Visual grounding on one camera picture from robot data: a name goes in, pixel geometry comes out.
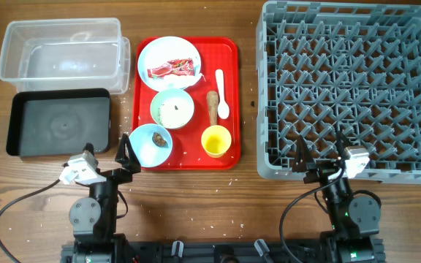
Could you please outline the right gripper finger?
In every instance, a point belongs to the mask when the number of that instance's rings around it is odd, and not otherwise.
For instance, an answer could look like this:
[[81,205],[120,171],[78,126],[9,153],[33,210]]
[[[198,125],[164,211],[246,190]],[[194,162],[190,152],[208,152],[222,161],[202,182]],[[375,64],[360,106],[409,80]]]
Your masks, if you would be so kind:
[[316,171],[316,163],[304,138],[300,135],[296,142],[295,165],[293,172]]
[[335,138],[336,138],[335,146],[338,152],[339,159],[343,159],[343,160],[348,159],[346,150],[345,150],[346,147],[349,147],[348,139],[345,137],[342,131],[337,131],[335,133]]

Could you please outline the light blue bowl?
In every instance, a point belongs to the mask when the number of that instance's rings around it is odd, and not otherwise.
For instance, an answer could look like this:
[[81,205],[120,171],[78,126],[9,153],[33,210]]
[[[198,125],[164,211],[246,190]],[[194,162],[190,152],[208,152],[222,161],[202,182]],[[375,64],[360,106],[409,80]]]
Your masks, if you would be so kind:
[[[163,146],[158,146],[153,138],[161,136],[165,141]],[[132,149],[142,167],[151,168],[163,164],[172,152],[173,141],[171,134],[163,126],[154,123],[138,126],[129,135]]]

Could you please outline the brown food scrap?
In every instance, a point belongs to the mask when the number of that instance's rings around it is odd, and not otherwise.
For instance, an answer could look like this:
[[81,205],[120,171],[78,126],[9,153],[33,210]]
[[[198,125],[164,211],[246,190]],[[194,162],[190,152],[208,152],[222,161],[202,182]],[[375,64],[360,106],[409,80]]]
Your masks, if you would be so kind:
[[152,136],[153,143],[160,148],[167,147],[167,141],[158,132],[154,132]]

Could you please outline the green bowl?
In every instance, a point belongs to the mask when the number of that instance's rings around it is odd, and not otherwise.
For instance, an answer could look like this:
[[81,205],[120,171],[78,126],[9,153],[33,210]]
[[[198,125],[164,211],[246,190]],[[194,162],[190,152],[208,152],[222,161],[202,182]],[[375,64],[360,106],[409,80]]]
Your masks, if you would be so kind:
[[160,91],[151,101],[150,114],[160,126],[166,129],[180,129],[194,115],[194,100],[181,89]]

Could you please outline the yellow cup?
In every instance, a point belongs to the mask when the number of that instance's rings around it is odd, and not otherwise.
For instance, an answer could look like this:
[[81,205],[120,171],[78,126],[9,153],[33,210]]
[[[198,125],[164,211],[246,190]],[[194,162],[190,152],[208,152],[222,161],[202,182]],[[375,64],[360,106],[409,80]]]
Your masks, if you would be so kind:
[[224,126],[209,126],[201,136],[201,145],[211,158],[222,157],[232,144],[232,135]]

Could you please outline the red snack wrapper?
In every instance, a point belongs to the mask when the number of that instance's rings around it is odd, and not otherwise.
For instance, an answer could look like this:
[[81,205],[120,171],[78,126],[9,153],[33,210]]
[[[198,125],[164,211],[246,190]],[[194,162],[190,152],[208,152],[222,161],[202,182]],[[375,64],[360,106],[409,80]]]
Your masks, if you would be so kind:
[[191,76],[194,75],[194,62],[191,58],[174,59],[156,68],[147,69],[148,77],[164,78],[168,75]]

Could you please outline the brown carrot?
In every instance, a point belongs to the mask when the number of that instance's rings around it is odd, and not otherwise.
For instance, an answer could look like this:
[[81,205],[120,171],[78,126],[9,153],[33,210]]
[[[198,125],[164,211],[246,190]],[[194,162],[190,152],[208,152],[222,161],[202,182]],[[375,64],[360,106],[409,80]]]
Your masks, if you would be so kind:
[[219,96],[216,91],[209,91],[206,96],[210,125],[217,124]]

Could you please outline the light blue plate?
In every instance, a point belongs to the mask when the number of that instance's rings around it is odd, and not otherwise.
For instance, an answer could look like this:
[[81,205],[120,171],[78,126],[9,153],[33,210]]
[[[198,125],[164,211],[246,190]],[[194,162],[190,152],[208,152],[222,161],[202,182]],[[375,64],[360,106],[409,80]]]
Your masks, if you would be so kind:
[[[174,59],[191,58],[194,62],[194,75],[164,78],[148,77],[147,69],[156,68]],[[185,89],[195,85],[202,77],[202,61],[197,48],[181,37],[160,37],[148,43],[140,52],[137,71],[140,79],[151,89],[160,92],[167,89]]]

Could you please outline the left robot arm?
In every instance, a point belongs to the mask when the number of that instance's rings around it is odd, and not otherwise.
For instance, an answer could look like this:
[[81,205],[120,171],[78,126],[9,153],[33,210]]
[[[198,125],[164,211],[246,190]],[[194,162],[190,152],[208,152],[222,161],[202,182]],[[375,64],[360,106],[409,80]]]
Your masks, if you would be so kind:
[[73,245],[61,249],[61,263],[133,263],[139,254],[124,234],[116,232],[120,218],[117,207],[124,196],[118,186],[132,182],[141,171],[140,163],[129,138],[123,134],[115,156],[121,166],[102,172],[94,156],[94,147],[87,143],[81,154],[64,165],[59,179],[64,184],[76,183],[89,188],[89,195],[70,208],[69,221],[75,238]]

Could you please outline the black waste tray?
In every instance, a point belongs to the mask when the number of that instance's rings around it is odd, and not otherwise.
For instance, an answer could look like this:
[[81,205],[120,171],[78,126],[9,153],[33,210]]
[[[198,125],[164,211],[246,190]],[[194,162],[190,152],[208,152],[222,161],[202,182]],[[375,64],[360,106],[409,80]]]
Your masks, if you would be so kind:
[[91,143],[110,147],[110,92],[104,88],[27,91],[12,100],[6,152],[11,156],[74,155]]

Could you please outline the grey dishwasher rack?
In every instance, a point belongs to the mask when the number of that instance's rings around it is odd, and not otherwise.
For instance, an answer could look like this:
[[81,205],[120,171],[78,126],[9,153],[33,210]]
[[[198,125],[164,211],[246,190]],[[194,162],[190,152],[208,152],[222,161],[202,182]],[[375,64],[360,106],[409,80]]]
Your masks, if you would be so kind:
[[370,160],[363,180],[421,184],[421,5],[268,1],[256,29],[257,171],[293,171],[304,137],[316,161],[341,132]]

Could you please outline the clear plastic waste bin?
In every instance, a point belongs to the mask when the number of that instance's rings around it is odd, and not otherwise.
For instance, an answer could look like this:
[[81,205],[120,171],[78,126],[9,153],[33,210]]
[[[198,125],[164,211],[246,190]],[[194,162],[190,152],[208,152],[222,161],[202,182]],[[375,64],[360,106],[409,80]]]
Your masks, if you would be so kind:
[[129,87],[131,48],[116,18],[18,20],[8,24],[0,80],[19,92]]

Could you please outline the red serving tray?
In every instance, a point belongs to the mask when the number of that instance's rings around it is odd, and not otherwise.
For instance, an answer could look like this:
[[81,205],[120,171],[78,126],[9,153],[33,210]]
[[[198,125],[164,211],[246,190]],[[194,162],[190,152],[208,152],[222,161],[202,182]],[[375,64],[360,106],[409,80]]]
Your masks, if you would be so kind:
[[[150,168],[166,170],[223,170],[234,167],[241,152],[240,132],[240,83],[238,47],[226,37],[185,37],[196,47],[202,59],[205,79],[187,88],[195,104],[195,114],[182,129],[170,131],[173,148],[165,163]],[[220,158],[210,157],[201,146],[201,135],[209,127],[206,95],[216,90],[215,71],[224,73],[224,95],[230,106],[230,116],[218,123],[229,129],[232,135],[230,149]]]

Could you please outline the white plastic spoon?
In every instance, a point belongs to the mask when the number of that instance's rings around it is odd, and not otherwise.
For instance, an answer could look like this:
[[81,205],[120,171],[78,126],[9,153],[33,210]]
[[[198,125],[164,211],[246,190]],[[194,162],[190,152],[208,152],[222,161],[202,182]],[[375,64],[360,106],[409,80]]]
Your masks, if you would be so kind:
[[219,104],[217,108],[218,116],[221,119],[227,119],[230,116],[230,107],[225,101],[224,95],[224,73],[221,69],[215,71],[216,84],[219,94]]

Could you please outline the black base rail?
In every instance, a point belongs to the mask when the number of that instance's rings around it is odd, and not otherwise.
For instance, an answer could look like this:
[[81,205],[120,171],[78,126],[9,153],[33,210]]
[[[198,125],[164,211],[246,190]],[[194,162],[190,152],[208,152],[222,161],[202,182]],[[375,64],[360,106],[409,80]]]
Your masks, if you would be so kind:
[[[252,243],[131,242],[133,262],[292,262],[280,243],[262,239]],[[302,262],[386,262],[383,240],[328,243],[315,239],[288,240],[288,248]]]

